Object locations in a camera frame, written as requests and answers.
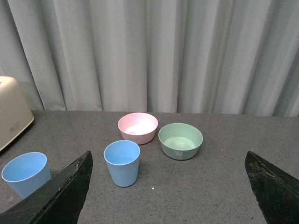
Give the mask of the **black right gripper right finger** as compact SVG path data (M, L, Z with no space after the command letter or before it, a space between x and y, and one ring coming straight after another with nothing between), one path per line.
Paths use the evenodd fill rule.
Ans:
M299 222L299 181L254 152L248 151L246 172L268 224Z

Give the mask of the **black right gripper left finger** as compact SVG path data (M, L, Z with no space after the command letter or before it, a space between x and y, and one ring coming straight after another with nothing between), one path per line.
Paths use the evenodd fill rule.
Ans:
M0 215L2 224L76 224L93 170L86 151L34 193Z

